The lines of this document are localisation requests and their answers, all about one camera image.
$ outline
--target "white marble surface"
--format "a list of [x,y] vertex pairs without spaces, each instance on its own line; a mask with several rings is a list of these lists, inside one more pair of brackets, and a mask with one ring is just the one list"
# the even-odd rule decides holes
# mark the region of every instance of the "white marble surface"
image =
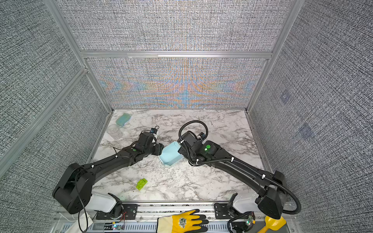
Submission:
[[[112,147],[123,148],[138,139],[142,130],[159,126],[158,142],[164,146],[177,140],[180,127],[190,120],[201,120],[209,128],[211,140],[232,155],[263,169],[254,138],[243,110],[117,110],[111,124],[124,112],[132,117],[121,128],[123,138],[113,140],[105,133],[93,158],[97,161],[113,155]],[[200,124],[191,124],[195,134],[204,131]],[[139,191],[137,182],[145,178],[148,183]],[[183,158],[173,167],[164,166],[159,158],[150,155],[137,164],[118,170],[99,182],[93,190],[113,193],[121,200],[228,200],[235,192],[244,192],[254,199],[257,194],[243,182],[228,173],[209,167],[192,167]]]

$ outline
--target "work glove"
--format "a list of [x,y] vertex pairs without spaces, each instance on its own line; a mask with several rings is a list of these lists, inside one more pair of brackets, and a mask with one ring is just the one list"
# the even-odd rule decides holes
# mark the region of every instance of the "work glove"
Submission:
[[205,215],[197,215],[200,210],[190,210],[181,214],[158,218],[157,233],[198,233],[206,232],[207,227],[201,226],[208,224],[209,221]]

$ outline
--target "transparent cup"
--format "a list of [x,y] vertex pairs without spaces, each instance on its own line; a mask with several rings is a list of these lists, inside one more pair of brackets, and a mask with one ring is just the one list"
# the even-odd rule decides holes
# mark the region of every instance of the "transparent cup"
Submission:
[[106,132],[114,139],[119,140],[123,137],[122,132],[120,131],[119,125],[109,125],[107,127]]

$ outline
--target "yellow plastic shovel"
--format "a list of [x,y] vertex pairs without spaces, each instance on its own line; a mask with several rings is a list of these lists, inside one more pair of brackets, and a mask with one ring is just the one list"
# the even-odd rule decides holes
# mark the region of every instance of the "yellow plastic shovel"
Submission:
[[280,219],[274,219],[266,216],[266,225],[258,231],[258,233],[265,233],[268,229],[279,230],[286,224],[286,220],[281,216]]

